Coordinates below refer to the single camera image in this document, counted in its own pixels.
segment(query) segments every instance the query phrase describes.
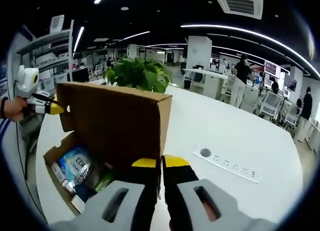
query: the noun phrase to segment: air conditioner vent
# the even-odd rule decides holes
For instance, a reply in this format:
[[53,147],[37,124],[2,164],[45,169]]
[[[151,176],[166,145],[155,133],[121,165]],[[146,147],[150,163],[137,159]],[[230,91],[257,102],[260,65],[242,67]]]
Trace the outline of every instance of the air conditioner vent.
[[262,19],[264,0],[217,0],[226,14]]

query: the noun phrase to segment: black shirt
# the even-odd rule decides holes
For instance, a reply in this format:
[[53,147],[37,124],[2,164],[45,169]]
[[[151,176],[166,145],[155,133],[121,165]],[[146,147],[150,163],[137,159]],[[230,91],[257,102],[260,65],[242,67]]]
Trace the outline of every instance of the black shirt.
[[247,79],[249,75],[252,73],[251,68],[244,64],[243,62],[238,62],[235,66],[237,72],[236,72],[236,77],[240,79],[244,84],[247,84]]
[[307,93],[303,99],[303,108],[302,108],[301,117],[308,120],[311,115],[311,110],[312,110],[312,96],[310,93]]

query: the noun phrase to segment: electrical outlet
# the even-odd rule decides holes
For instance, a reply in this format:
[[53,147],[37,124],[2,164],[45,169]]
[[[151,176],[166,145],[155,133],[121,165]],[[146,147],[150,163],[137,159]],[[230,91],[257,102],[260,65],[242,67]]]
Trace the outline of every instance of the electrical outlet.
[[228,167],[229,166],[230,161],[228,159],[224,159],[223,161],[223,165]]
[[239,162],[234,162],[232,159],[224,156],[223,154],[213,152],[209,148],[196,148],[193,154],[208,161],[209,163],[224,169],[234,175],[240,176],[246,180],[254,183],[259,183],[262,178],[262,172],[256,168],[252,168],[247,165],[242,165]]

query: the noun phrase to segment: human hand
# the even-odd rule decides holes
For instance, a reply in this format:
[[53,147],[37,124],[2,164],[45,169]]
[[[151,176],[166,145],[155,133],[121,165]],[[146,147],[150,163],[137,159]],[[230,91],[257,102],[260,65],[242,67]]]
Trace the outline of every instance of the human hand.
[[4,103],[4,116],[13,121],[19,122],[24,118],[23,108],[27,107],[27,100],[21,97],[15,97]]

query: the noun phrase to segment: green package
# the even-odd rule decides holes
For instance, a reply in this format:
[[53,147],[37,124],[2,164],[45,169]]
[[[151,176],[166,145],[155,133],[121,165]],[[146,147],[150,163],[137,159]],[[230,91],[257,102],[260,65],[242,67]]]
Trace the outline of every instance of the green package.
[[99,193],[101,190],[103,190],[105,187],[107,187],[113,180],[115,180],[115,173],[109,172],[103,176],[101,181],[99,181],[96,186],[94,187],[94,190]]

